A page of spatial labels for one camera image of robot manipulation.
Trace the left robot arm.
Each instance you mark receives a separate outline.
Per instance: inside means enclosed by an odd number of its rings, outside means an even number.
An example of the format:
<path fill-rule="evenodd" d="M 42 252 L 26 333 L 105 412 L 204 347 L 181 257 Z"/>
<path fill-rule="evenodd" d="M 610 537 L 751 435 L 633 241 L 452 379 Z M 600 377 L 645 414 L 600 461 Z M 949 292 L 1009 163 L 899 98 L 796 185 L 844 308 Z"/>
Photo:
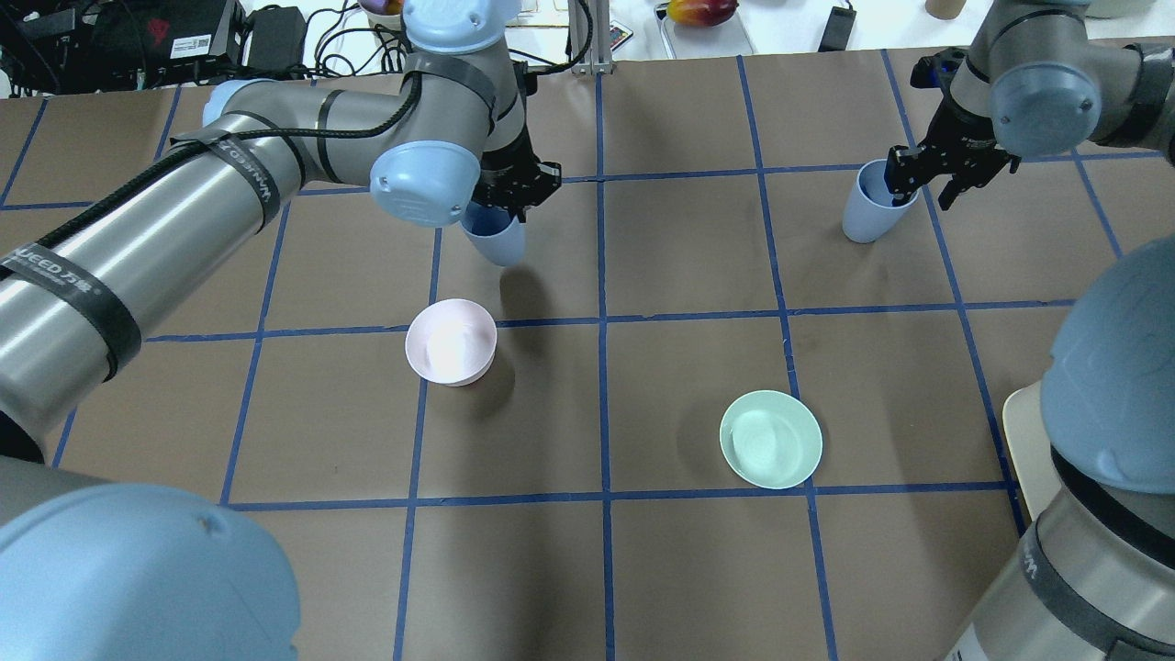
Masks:
<path fill-rule="evenodd" d="M 298 588 L 260 524 L 48 468 L 43 436 L 311 181 L 439 229 L 560 186 L 526 129 L 518 1 L 407 1 L 400 93 L 227 81 L 147 171 L 4 258 L 4 659 L 294 660 Z"/>

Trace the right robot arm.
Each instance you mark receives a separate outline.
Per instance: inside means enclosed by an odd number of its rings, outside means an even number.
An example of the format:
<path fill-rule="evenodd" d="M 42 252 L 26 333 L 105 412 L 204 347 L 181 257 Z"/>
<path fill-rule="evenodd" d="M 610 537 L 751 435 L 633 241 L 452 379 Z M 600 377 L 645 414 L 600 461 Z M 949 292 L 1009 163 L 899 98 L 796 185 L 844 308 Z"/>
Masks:
<path fill-rule="evenodd" d="M 1086 1 L 995 1 L 968 49 L 919 62 L 944 101 L 884 180 L 944 208 L 1022 158 L 1085 141 L 1171 158 L 1171 49 L 1088 39 Z M 1117 259 L 1070 309 L 1040 382 L 1058 494 L 965 619 L 948 660 L 1170 660 L 1171 237 Z"/>

